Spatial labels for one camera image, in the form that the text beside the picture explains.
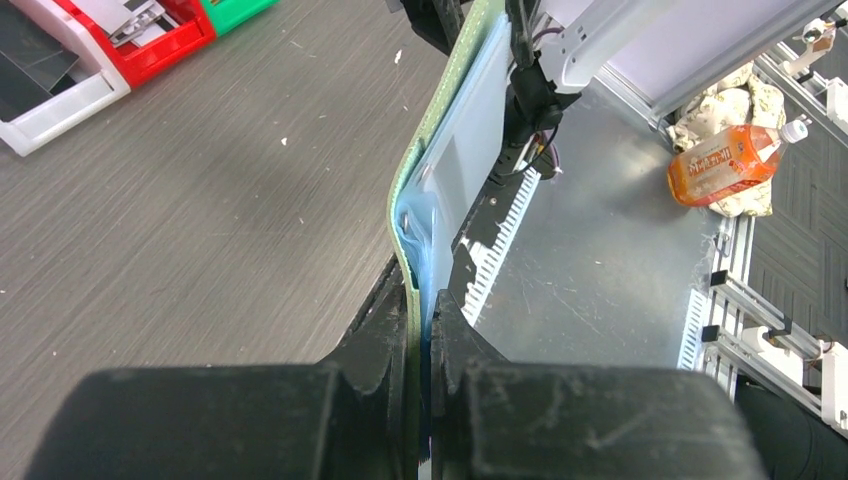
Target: plastic bottle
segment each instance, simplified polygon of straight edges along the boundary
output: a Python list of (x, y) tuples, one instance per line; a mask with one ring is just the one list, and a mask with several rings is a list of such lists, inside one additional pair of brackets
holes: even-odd
[(705, 207), (770, 179), (790, 143), (807, 138), (805, 119), (780, 129), (728, 127), (672, 160), (668, 185), (674, 199)]

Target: bottle cap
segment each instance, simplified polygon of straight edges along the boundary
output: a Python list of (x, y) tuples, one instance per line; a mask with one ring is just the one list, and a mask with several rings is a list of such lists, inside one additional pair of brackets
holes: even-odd
[(780, 128), (780, 138), (795, 143), (807, 138), (807, 126), (801, 120), (793, 120)]

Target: crumpled cloth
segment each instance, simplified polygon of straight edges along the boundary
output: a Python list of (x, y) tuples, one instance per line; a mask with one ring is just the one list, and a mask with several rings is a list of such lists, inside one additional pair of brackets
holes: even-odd
[[(706, 89), (676, 112), (679, 120), (668, 127), (674, 149), (684, 152), (732, 125), (779, 128), (786, 123), (783, 92), (765, 84), (746, 64)], [(772, 214), (771, 180), (710, 205), (725, 217)]]

